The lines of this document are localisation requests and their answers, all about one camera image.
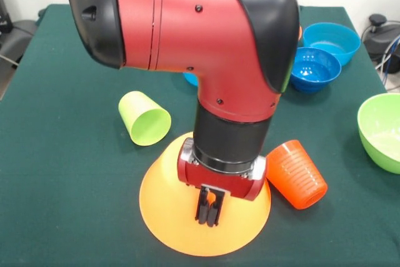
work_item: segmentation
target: green bowl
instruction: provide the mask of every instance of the green bowl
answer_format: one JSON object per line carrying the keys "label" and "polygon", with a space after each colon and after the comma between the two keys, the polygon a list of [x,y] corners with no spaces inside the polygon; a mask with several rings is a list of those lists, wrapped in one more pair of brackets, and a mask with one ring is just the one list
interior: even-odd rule
{"label": "green bowl", "polygon": [[400,174],[400,94],[380,94],[358,110],[362,145],[371,159],[386,171]]}

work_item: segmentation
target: yellow-green cup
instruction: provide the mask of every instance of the yellow-green cup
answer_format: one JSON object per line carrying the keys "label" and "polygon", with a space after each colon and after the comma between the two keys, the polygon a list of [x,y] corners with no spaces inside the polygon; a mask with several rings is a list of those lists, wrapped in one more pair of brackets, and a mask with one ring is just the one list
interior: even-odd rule
{"label": "yellow-green cup", "polygon": [[156,144],[171,128],[171,115],[139,91],[125,94],[118,111],[132,141],[140,146]]}

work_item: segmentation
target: table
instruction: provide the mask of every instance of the table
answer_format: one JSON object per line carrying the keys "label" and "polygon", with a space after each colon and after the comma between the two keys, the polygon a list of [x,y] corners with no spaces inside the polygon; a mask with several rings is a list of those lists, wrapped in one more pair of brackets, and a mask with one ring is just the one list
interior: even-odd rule
{"label": "table", "polygon": [[[301,11],[352,27],[343,8]],[[158,144],[132,144],[119,99],[140,90],[172,115]],[[362,46],[314,95],[289,87],[263,153],[299,139],[329,185],[296,211],[272,189],[261,234],[239,251],[195,258],[145,227],[138,192],[147,168],[191,131],[196,90],[182,74],[115,71],[85,52],[68,6],[50,6],[0,103],[0,263],[7,266],[399,266],[400,178],[378,168],[357,132],[361,103],[384,88]]]}

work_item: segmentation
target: plastic bowl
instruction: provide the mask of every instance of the plastic bowl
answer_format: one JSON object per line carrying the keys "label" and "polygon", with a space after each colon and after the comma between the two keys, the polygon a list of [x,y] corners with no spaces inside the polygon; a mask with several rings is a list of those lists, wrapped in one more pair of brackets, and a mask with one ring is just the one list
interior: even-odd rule
{"label": "plastic bowl", "polygon": [[291,83],[299,91],[315,93],[334,81],[342,71],[339,61],[317,48],[298,48]]}
{"label": "plastic bowl", "polygon": [[333,54],[342,66],[353,58],[360,48],[361,40],[357,33],[336,23],[316,23],[303,33],[304,47],[314,47]]}
{"label": "plastic bowl", "polygon": [[357,118],[367,154],[379,167],[400,174],[400,94],[385,93],[367,99]]}
{"label": "plastic bowl", "polygon": [[193,86],[197,87],[199,85],[197,76],[191,73],[184,73],[183,76],[186,78],[186,80],[192,84]]}

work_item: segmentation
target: screw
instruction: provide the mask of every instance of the screw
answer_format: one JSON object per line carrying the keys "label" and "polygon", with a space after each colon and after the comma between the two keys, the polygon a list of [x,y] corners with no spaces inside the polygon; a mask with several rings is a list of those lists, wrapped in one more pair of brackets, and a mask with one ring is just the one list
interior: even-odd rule
{"label": "screw", "polygon": [[203,11],[203,7],[200,4],[197,4],[194,9],[196,10],[196,12],[201,13]]}

